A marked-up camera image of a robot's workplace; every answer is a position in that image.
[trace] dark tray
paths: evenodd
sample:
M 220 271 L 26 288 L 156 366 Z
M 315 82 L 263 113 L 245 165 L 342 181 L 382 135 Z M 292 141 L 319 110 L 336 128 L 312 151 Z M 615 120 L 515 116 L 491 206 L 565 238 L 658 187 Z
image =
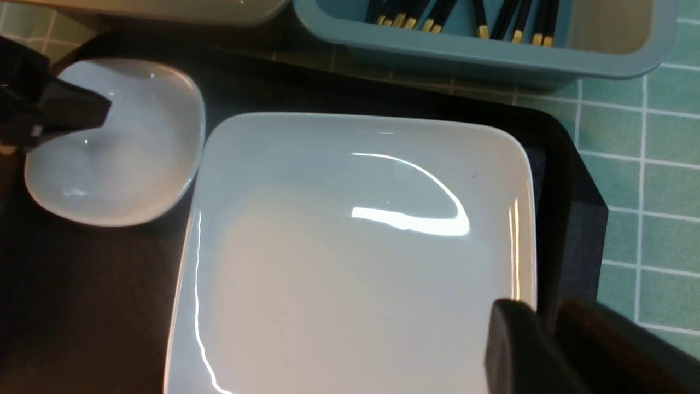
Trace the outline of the dark tray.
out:
M 131 57 L 192 77 L 207 130 L 236 114 L 312 111 L 481 123 L 526 148 L 535 180 L 538 312 L 595 299 L 608 209 L 566 130 L 531 109 L 353 79 L 167 39 L 110 33 L 65 64 Z M 191 190 L 164 217 L 102 229 L 48 214 L 0 158 L 0 391 L 160 393 Z

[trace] white ceramic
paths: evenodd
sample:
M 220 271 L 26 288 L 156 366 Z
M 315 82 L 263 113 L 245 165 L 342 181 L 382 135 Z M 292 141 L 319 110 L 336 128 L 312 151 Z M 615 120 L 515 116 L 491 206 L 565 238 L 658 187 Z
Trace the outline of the white ceramic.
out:
M 486 393 L 492 302 L 536 305 L 534 227 L 501 130 L 230 118 L 195 187 L 165 392 Z
M 86 60 L 60 78 L 112 101 L 103 127 L 31 152 L 24 178 L 46 210 L 95 226 L 148 222 L 177 203 L 204 147 L 204 101 L 181 72 L 143 60 Z

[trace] chopstick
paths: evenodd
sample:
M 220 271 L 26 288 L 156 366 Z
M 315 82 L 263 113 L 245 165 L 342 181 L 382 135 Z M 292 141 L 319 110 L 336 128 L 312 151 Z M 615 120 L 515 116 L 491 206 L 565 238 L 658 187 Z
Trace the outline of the chopstick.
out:
M 418 19 L 421 19 L 421 15 L 423 15 L 423 13 L 426 12 L 428 3 L 430 3 L 430 0 L 418 0 L 413 5 L 411 12 L 408 14 L 406 24 L 403 26 L 404 29 L 413 30 L 413 28 L 416 26 L 416 23 L 418 23 Z
M 525 31 L 525 26 L 527 25 L 527 19 L 530 15 L 530 8 L 532 8 L 532 0 L 523 0 L 522 6 L 520 6 L 520 12 L 518 13 L 518 18 L 515 20 L 515 31 L 513 32 L 513 39 L 511 42 L 520 43 L 523 38 L 523 32 Z
M 382 26 L 391 26 L 393 24 L 394 19 L 396 19 L 396 16 L 398 15 L 399 10 L 401 9 L 403 0 L 388 0 L 387 3 L 391 3 L 391 8 L 386 14 L 386 18 L 384 18 L 384 21 L 381 23 Z
M 547 29 L 547 19 L 549 17 L 550 0 L 542 0 L 540 7 L 537 9 L 537 20 L 535 21 L 535 34 L 532 36 L 533 45 L 542 45 L 542 40 L 545 38 L 545 29 Z
M 377 18 L 377 24 L 379 26 L 382 26 L 384 24 L 384 20 L 386 19 L 386 16 L 391 12 L 391 8 L 393 7 L 393 4 L 396 2 L 396 0 L 386 0 L 386 3 L 384 3 L 383 6 L 381 6 L 381 11 L 379 12 L 379 17 Z
M 406 17 L 408 14 L 411 12 L 411 9 L 413 8 L 413 4 L 415 3 L 415 0 L 399 0 L 401 5 L 399 6 L 398 14 L 396 15 L 396 18 L 394 19 L 393 23 L 391 24 L 392 27 L 403 27 L 403 24 L 406 23 Z
M 365 18 L 366 23 L 377 23 L 379 14 L 382 12 L 382 4 L 384 0 L 370 0 L 367 4 L 367 17 Z
M 545 39 L 542 46 L 551 47 L 554 45 L 554 32 L 557 30 L 557 15 L 559 14 L 559 0 L 552 0 L 547 13 L 547 27 L 545 28 Z
M 433 25 L 435 24 L 435 19 L 438 17 L 438 14 L 440 14 L 440 10 L 445 5 L 446 1 L 447 0 L 437 0 L 435 5 L 433 6 L 433 9 L 431 9 L 430 13 L 428 14 L 428 19 L 426 19 L 425 23 L 423 23 L 423 27 L 421 28 L 421 30 L 423 30 L 424 32 L 429 32 L 433 28 Z
M 486 19 L 484 0 L 472 0 L 472 4 L 474 6 L 474 18 L 477 23 L 477 36 L 487 40 L 489 39 L 489 23 Z
M 493 27 L 491 33 L 492 40 L 503 40 L 505 38 L 505 33 L 510 27 L 510 22 L 513 20 L 513 15 L 518 8 L 519 0 L 505 0 L 503 6 L 500 8 L 500 13 L 498 14 L 498 19 L 496 20 L 496 26 Z
M 430 29 L 431 33 L 439 34 L 442 31 L 442 28 L 447 22 L 449 14 L 452 13 L 455 4 L 457 4 L 457 0 L 447 0 L 445 2 L 444 6 L 440 10 L 440 13 L 437 15 L 437 19 L 435 20 L 433 27 Z

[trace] tile grout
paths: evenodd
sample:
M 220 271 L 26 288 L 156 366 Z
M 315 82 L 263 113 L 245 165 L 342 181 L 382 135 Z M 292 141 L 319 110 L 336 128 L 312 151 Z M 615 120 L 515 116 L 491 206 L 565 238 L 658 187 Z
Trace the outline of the tile grout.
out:
M 578 92 L 576 99 L 576 121 L 573 129 L 573 145 L 578 149 L 579 146 L 579 134 L 581 130 L 581 108 L 583 107 L 583 79 L 579 79 L 578 82 Z
M 53 11 L 51 13 L 51 19 L 49 20 L 48 29 L 46 31 L 46 38 L 44 38 L 43 44 L 41 45 L 42 55 L 46 55 L 46 48 L 48 48 L 48 40 L 51 38 L 51 34 L 53 33 L 53 25 L 56 23 L 56 15 L 56 11 Z
M 678 23 L 687 23 L 689 25 L 700 25 L 700 20 L 688 19 L 688 18 L 678 18 Z
M 513 85 L 512 94 L 513 94 L 513 98 L 511 100 L 510 104 L 518 105 L 518 85 Z
M 337 45 L 333 45 L 333 50 L 330 52 L 330 66 L 328 67 L 329 72 L 333 72 L 335 70 L 335 57 L 337 48 Z
M 7 18 L 7 8 L 8 8 L 8 3 L 3 3 L 2 11 L 0 11 L 0 32 L 2 31 L 2 28 L 5 26 L 5 18 Z
M 659 331 L 675 332 L 678 334 L 686 334 L 686 335 L 692 335 L 693 337 L 700 337 L 700 331 L 698 331 L 698 330 L 689 330 L 687 328 L 669 327 L 667 325 L 658 325 L 658 324 L 644 323 L 644 322 L 639 323 L 639 325 L 644 327 L 644 328 L 652 328 L 652 329 L 659 330 Z
M 644 175 L 647 156 L 647 105 L 649 102 L 648 78 L 642 77 L 642 143 L 639 163 L 639 214 L 637 223 L 637 273 L 634 284 L 634 321 L 639 323 L 640 298 L 642 293 L 642 238 L 644 234 Z
M 624 263 L 622 261 L 607 260 L 607 259 L 603 259 L 603 265 L 616 266 L 616 267 L 627 268 L 627 269 L 637 269 L 638 268 L 637 264 Z M 643 271 L 666 273 L 666 274 L 675 275 L 675 276 L 687 276 L 689 278 L 700 278 L 700 272 L 684 271 L 684 270 L 680 270 L 680 269 L 668 269 L 668 268 L 664 268 L 664 267 L 649 266 L 649 265 L 642 265 L 641 269 Z
M 630 213 L 630 214 L 634 214 L 634 215 L 638 215 L 640 213 L 640 210 L 636 210 L 634 208 L 621 208 L 621 207 L 608 206 L 608 210 L 613 211 L 613 212 Z M 700 217 L 695 217 L 695 216 L 675 215 L 672 213 L 663 213 L 663 212 L 654 212 L 654 211 L 641 211 L 641 213 L 644 214 L 644 216 L 660 217 L 662 219 L 675 219 L 675 220 L 681 220 L 684 222 L 700 223 Z
M 611 159 L 621 160 L 621 161 L 642 161 L 641 158 L 636 157 L 636 156 L 626 156 L 626 155 L 620 155 L 620 154 L 607 154 L 604 152 L 595 152 L 595 151 L 587 151 L 587 150 L 579 150 L 578 153 L 582 154 L 583 156 L 611 158 Z M 700 170 L 700 164 L 681 163 L 678 161 L 668 161 L 668 160 L 657 160 L 654 158 L 645 158 L 644 162 L 647 164 L 656 164 L 656 165 L 665 165 L 668 167 L 686 168 L 688 170 Z

